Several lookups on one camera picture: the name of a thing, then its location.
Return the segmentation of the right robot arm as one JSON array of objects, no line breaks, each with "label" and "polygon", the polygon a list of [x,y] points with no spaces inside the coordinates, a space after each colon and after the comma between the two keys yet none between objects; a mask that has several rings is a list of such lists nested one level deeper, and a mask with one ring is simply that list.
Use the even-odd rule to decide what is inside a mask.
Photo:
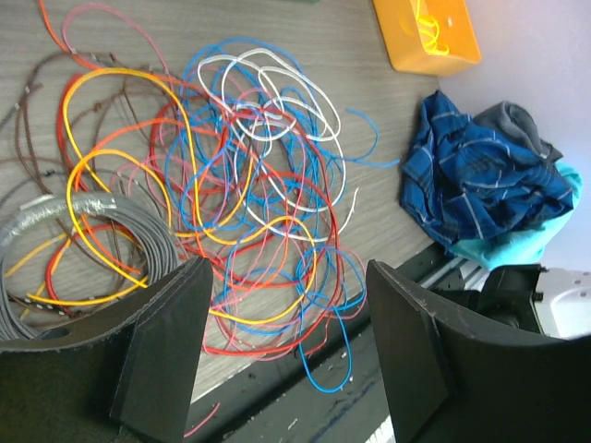
[{"label": "right robot arm", "polygon": [[590,334],[590,273],[540,264],[494,269],[476,304],[486,317],[570,340]]}]

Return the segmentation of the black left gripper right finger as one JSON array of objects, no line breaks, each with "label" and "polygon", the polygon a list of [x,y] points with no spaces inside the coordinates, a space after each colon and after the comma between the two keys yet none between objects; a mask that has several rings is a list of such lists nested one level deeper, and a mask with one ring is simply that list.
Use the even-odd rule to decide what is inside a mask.
[{"label": "black left gripper right finger", "polygon": [[389,265],[366,286],[399,442],[586,442],[590,340],[549,336],[538,265],[493,270],[481,291],[434,293]]}]

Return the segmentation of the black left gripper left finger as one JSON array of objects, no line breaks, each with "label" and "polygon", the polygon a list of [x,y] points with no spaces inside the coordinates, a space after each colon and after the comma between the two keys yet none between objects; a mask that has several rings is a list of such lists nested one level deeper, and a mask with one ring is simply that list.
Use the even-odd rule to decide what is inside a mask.
[{"label": "black left gripper left finger", "polygon": [[181,441],[212,280],[193,258],[88,317],[3,342],[2,440]]}]

